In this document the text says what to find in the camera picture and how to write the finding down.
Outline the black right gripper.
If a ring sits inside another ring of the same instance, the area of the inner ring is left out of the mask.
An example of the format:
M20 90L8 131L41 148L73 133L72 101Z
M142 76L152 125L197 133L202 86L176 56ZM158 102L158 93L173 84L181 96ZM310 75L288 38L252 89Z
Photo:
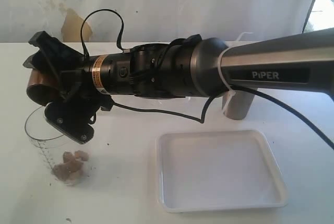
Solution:
M45 31L35 33L28 43L38 48L23 63L23 67L32 69L29 85L56 85L57 77L63 97L57 102L82 111L111 110L111 96L94 86L91 60Z

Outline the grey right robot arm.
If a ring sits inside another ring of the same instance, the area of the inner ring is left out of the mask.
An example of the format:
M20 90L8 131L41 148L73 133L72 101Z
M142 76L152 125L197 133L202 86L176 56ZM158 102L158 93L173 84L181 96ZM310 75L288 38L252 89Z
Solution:
M197 34L89 57L44 31L29 43L38 51L23 65L43 74L52 89L40 104L104 95L210 97L238 86L333 96L331 28L238 46Z

